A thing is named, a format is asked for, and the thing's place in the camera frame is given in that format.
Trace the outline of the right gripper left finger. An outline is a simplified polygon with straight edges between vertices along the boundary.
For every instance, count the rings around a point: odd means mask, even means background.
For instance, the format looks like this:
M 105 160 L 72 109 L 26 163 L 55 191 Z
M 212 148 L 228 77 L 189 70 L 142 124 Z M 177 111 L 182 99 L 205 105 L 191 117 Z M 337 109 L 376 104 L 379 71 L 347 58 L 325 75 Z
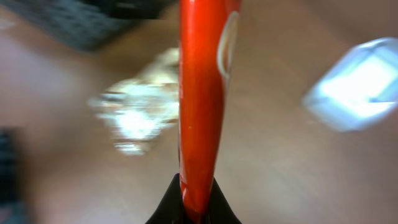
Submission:
M 180 175 L 175 174 L 164 196 L 146 224 L 185 224 Z

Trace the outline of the red snack bar wrapper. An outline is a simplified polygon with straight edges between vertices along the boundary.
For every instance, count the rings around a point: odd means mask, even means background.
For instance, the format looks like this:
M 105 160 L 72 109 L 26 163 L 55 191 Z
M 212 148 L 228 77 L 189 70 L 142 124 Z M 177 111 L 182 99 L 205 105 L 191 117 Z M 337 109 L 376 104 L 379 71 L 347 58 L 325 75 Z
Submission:
M 210 214 L 240 7 L 239 0 L 180 1 L 178 161 L 191 223 Z

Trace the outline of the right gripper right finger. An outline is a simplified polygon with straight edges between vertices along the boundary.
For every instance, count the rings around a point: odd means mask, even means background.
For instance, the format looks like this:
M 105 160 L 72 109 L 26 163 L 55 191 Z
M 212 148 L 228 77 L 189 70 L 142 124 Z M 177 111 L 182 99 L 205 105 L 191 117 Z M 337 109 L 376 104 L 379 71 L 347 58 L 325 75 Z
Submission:
M 216 179 L 213 180 L 204 224 L 241 224 L 222 193 Z

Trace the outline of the white brown snack bag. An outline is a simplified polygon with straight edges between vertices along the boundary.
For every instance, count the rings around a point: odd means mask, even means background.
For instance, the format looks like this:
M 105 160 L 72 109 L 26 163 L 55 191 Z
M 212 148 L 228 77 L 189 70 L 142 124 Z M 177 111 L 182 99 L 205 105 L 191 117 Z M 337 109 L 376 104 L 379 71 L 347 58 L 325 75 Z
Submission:
M 178 123 L 179 49 L 169 48 L 133 78 L 121 80 L 89 100 L 120 152 L 140 156 Z

